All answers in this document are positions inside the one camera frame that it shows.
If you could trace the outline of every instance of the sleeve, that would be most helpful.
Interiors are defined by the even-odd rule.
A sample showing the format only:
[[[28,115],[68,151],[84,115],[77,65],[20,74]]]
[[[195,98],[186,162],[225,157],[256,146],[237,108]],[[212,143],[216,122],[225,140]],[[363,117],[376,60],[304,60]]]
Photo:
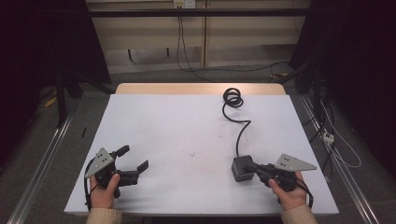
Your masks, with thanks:
[[[88,216],[86,224],[120,224],[122,212],[115,209],[93,208]]]
[[[284,224],[317,224],[317,219],[312,214],[308,205],[302,205],[281,214]]]

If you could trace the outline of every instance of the gray metal plate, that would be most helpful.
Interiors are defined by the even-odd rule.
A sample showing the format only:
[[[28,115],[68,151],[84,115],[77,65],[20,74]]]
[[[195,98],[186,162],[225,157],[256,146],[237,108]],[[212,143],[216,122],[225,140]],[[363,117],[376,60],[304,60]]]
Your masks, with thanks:
[[[317,169],[317,166],[308,163],[306,161],[301,161],[287,154],[282,154],[279,157],[279,159],[275,163],[275,167],[277,169],[285,170],[285,171],[307,171],[307,170]]]
[[[92,175],[98,173],[103,168],[107,167],[114,159],[108,154],[108,152],[102,147],[98,153],[96,153],[96,157],[93,160],[90,169],[85,174],[85,178],[90,178]]]

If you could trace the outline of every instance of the human hand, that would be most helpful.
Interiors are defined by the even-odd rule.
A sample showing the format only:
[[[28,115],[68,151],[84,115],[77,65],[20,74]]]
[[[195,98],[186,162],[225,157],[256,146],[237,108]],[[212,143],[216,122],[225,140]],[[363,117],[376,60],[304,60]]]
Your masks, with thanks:
[[[296,172],[295,174],[298,179],[303,181],[301,172]],[[279,198],[283,210],[288,211],[306,204],[306,192],[303,189],[297,187],[294,191],[286,192],[274,179],[270,179],[269,183],[273,193]]]
[[[120,175],[114,174],[107,188],[104,188],[96,181],[95,176],[90,177],[91,186],[91,204],[92,208],[113,208],[114,205],[114,191],[120,181]]]

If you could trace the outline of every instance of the wall outlet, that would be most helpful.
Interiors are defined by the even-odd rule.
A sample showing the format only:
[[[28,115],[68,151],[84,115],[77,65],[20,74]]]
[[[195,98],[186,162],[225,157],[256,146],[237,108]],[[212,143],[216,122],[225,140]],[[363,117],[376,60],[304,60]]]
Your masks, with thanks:
[[[184,0],[184,8],[195,8],[195,0]]]
[[[175,8],[184,8],[184,0],[174,0]]]
[[[324,133],[323,134],[323,142],[325,144],[331,145],[334,142],[334,135],[330,133]]]

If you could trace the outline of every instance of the white table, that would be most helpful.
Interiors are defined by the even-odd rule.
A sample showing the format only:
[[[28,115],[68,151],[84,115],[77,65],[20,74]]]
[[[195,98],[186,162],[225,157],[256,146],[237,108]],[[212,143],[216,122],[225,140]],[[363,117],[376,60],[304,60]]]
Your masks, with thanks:
[[[64,211],[88,214],[84,204],[83,172],[99,148],[111,152],[129,145],[131,151],[117,158],[117,168],[135,170],[145,160],[149,168],[140,176],[137,185],[120,188],[121,196],[115,201],[115,208],[124,213],[145,217],[278,215],[282,208],[276,196],[257,176],[246,182],[233,180],[231,165],[235,141],[243,126],[223,117],[222,96],[217,91],[206,94],[175,92],[175,88],[183,84],[161,85],[173,91],[166,94],[122,94],[118,91],[111,96]],[[254,89],[278,86],[206,86],[224,88],[221,93],[228,87],[241,89],[245,104],[239,109],[226,108],[231,118],[252,120],[241,138],[241,156],[250,155],[255,162],[267,164],[275,163],[281,153],[286,153],[319,167],[288,95],[282,92],[244,94],[244,90],[251,93]],[[315,197],[314,214],[337,214],[321,171],[306,171],[303,175]]]

